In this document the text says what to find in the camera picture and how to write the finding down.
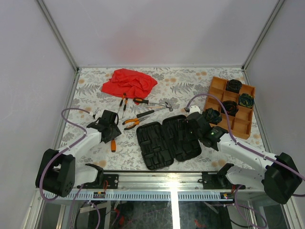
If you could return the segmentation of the black plastic tool case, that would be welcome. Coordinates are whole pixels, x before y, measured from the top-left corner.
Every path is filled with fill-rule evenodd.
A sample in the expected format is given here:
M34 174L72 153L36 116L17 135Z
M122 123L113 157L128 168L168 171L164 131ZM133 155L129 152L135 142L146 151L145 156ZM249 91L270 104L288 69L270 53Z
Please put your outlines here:
M151 122L136 130L143 161L148 170L158 170L174 163L199 156L200 142L186 122L186 116L176 115Z

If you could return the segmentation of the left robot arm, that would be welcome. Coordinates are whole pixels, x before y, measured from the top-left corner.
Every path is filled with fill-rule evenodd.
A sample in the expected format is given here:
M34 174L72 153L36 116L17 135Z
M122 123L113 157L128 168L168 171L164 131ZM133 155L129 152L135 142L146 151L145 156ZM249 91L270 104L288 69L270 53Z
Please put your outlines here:
M66 197L74 187L106 188L103 168L92 163L77 166L77 161L100 143L108 143L121 135L117 113L104 110L94 121L81 127L82 134L59 149L47 149L42 157L35 185L45 198L44 192L55 197Z

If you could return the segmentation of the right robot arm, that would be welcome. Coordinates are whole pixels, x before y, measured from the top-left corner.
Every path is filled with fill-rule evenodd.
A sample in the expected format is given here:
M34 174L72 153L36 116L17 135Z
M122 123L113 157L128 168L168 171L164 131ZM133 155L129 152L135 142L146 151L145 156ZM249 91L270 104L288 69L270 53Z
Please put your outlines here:
M296 165L288 154L259 151L238 141L226 129L211 127L198 111L190 112L187 124L205 147L230 154L250 166L250 169L246 169L233 164L225 165L217 176L220 187L228 188L232 184L253 187L264 191L273 201L286 204L302 183Z

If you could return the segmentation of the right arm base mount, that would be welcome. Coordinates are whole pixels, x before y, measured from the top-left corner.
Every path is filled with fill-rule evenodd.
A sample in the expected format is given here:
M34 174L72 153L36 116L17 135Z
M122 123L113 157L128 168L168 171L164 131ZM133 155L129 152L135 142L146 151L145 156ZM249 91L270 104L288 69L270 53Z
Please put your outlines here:
M232 190L238 185L233 185L225 175L219 175L217 172L202 172L203 188L207 190Z

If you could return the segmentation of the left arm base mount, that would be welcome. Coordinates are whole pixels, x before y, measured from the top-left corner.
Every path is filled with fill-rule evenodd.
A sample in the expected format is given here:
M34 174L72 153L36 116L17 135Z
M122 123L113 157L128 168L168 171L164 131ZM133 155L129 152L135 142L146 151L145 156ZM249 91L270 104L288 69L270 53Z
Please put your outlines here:
M83 188L85 189L117 189L119 183L118 174L104 174L102 182L99 184L97 182L85 183Z

